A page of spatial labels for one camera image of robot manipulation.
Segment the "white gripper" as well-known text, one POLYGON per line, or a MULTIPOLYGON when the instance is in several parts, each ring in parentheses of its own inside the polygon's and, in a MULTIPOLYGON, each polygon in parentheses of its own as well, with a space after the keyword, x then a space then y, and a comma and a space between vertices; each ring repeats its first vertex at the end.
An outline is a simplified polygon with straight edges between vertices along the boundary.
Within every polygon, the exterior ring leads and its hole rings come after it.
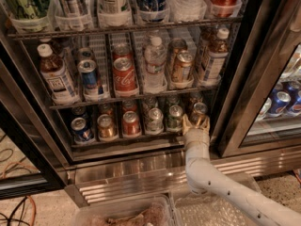
POLYGON ((194 128, 186 114, 182 117, 182 134, 184 136, 184 148, 188 150, 192 147, 199 147, 202 150, 209 150, 210 146, 210 118, 205 117, 202 124, 203 129, 194 128))

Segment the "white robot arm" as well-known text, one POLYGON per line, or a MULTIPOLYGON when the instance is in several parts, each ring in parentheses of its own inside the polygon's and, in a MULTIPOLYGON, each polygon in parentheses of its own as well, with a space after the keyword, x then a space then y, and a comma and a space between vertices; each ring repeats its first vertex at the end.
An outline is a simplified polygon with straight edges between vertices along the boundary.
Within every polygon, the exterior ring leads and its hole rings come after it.
POLYGON ((236 206, 260 226, 300 226, 301 215, 220 172, 210 161, 210 121, 196 127, 184 114, 182 134, 187 184, 195 193, 213 192, 236 206))

